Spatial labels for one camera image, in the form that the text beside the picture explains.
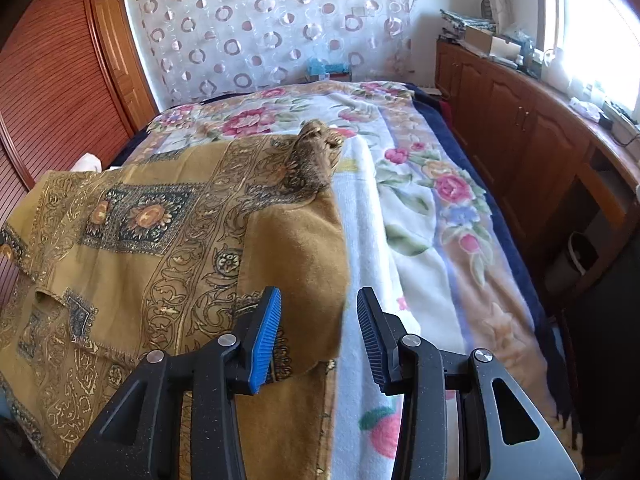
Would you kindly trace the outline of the golden brown patterned garment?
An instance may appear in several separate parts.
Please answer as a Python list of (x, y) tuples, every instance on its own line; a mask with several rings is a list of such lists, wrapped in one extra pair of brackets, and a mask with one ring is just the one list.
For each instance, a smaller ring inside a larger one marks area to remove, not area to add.
[(348, 289), (331, 188), (342, 144), (311, 120), (111, 171), (51, 171), (17, 204), (1, 229), (17, 272), (1, 310), (1, 392), (47, 472), (148, 352), (203, 348), (274, 286), (267, 381), (236, 401), (245, 471), (326, 478)]

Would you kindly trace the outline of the white strawberry flower garment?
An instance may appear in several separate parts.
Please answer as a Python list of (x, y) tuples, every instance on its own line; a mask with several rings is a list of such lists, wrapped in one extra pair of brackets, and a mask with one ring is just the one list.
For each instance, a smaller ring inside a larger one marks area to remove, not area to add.
[(332, 184), (346, 235), (346, 297), (331, 476), (449, 479), (457, 473), (457, 422), (445, 390), (446, 354), (457, 330), (401, 309), (367, 143), (347, 140)]

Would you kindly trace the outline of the floral bed quilt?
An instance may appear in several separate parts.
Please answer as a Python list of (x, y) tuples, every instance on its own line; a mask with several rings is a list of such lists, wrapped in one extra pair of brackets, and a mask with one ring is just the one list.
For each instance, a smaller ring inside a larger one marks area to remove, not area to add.
[(320, 119), (344, 139), (335, 192), (372, 234), (390, 290), (382, 301), (438, 348), (495, 353), (549, 418), (570, 414), (564, 361), (496, 200), (439, 102), (390, 81), (290, 84), (176, 105), (125, 162), (217, 140), (296, 133)]

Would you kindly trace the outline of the long wooden cabinet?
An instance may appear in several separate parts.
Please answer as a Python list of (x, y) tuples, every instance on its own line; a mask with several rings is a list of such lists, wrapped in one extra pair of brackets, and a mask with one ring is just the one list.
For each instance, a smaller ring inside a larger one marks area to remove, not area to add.
[(495, 197), (536, 284), (570, 234), (605, 218), (593, 266), (567, 293), (590, 287), (639, 225), (639, 166), (600, 126), (544, 84), (463, 49), (436, 44), (435, 84), (452, 131)]

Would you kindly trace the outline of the red wooden wardrobe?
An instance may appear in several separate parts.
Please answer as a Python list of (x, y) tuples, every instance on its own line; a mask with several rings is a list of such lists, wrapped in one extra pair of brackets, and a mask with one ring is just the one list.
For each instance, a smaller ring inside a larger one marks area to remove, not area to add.
[(104, 167), (158, 113), (125, 0), (1, 0), (1, 215), (48, 170)]

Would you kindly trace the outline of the cardboard box on cabinet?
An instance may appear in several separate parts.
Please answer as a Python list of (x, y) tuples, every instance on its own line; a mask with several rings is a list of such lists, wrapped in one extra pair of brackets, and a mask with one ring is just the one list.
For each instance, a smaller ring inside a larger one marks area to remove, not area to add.
[(521, 54), (521, 46), (514, 41), (504, 40), (484, 29), (468, 26), (464, 31), (462, 46), (478, 55), (498, 56), (515, 61)]

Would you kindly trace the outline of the blue tissue box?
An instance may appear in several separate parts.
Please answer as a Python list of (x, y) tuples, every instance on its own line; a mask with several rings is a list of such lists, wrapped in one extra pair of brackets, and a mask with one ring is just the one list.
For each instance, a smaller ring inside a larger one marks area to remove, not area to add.
[(351, 81), (352, 68), (348, 63), (330, 63), (321, 58), (311, 58), (307, 62), (306, 79), (308, 81)]

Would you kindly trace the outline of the stack of papers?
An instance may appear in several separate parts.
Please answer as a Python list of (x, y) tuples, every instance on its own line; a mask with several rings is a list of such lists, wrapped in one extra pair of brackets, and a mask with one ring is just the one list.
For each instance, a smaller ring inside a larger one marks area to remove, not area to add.
[(473, 18), (472, 16), (466, 16), (452, 11), (440, 9), (440, 17), (444, 20), (446, 29), (450, 32), (461, 36), (464, 34), (465, 29), (473, 27), (483, 32), (489, 32), (494, 34), (497, 30), (496, 23), (493, 20), (487, 18)]

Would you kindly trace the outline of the white circle-patterned curtain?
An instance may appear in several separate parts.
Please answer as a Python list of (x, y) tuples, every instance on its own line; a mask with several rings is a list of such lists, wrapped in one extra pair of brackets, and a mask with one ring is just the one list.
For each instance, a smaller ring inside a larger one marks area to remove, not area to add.
[(158, 106), (305, 80), (404, 76), (414, 0), (127, 0)]

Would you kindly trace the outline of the window with wooden frame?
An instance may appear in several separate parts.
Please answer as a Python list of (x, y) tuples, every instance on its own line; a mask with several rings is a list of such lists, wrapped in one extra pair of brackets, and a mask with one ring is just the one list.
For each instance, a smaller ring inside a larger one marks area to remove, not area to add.
[(639, 119), (639, 19), (623, 0), (539, 0), (542, 79)]

